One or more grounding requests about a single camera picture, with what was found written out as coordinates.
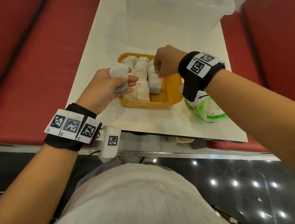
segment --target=white table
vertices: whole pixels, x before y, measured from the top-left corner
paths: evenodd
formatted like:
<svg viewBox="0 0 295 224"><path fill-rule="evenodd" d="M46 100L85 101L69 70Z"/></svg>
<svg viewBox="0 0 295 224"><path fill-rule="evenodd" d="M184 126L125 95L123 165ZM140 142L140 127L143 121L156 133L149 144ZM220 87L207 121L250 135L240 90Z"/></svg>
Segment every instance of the white table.
<svg viewBox="0 0 295 224"><path fill-rule="evenodd" d="M120 54L135 52L155 55L156 50L128 45L126 25L125 0L100 1L67 104L79 98L98 69L111 67ZM225 60L227 69L231 70L220 23L201 46L200 49L191 50L216 55ZM119 100L115 99L97 119L104 125L115 126L123 131L248 141L246 133L230 119L220 119L213 124L205 123L188 110L184 100L170 110L152 110L123 107Z"/></svg>

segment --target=black floor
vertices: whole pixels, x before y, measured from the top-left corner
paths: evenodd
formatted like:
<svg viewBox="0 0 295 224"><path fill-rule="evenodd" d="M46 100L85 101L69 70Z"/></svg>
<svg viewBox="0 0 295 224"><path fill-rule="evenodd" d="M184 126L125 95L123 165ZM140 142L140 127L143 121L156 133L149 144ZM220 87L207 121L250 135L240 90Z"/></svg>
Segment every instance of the black floor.
<svg viewBox="0 0 295 224"><path fill-rule="evenodd" d="M0 191L5 191L34 156L33 153L0 152ZM75 168L86 156L79 155ZM90 156L72 178L62 207L76 183L102 162ZM295 223L295 178L279 161L157 158L190 181L203 198L242 224Z"/></svg>

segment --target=yellow tray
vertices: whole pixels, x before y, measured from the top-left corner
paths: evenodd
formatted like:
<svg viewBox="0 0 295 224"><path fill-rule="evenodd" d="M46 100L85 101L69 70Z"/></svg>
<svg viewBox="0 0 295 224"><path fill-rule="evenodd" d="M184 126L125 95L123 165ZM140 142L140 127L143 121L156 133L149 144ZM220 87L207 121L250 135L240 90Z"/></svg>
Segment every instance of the yellow tray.
<svg viewBox="0 0 295 224"><path fill-rule="evenodd" d="M119 56L118 62L129 55L136 57L148 57L151 61L155 56L149 54L138 54L138 53L123 53ZM120 97L120 103L124 107L135 107L135 108L147 108L147 109L170 109L174 104L180 102L183 98L179 92L179 87L182 84L182 79L179 74L172 75L171 77L164 77L159 94L150 94L150 102L138 101L138 100L126 100Z"/></svg>

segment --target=hand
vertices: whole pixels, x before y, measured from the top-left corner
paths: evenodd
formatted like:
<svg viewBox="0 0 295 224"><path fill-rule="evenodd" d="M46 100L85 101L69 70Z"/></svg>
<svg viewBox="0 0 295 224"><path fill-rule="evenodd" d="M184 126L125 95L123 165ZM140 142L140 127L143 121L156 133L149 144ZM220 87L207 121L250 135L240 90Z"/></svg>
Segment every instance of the hand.
<svg viewBox="0 0 295 224"><path fill-rule="evenodd" d="M178 50L171 45L158 48L154 59L154 67L158 77L177 74L179 63L185 55L187 52Z"/></svg>
<svg viewBox="0 0 295 224"><path fill-rule="evenodd" d="M129 87L135 86L137 81L137 76L128 76ZM115 93L115 88L123 85L125 82L125 77L111 79L110 68L100 69L96 72L76 103L96 114L100 114L113 99L133 91L133 88L128 88L123 92Z"/></svg>

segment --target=white cup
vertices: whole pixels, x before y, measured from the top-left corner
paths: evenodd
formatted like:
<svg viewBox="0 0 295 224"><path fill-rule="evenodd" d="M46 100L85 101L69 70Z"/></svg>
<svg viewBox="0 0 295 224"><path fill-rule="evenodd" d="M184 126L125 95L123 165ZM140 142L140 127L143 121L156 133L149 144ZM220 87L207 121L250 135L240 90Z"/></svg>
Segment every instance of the white cup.
<svg viewBox="0 0 295 224"><path fill-rule="evenodd" d="M190 143L193 142L195 139L193 138L180 138L180 137L168 137L169 143Z"/></svg>

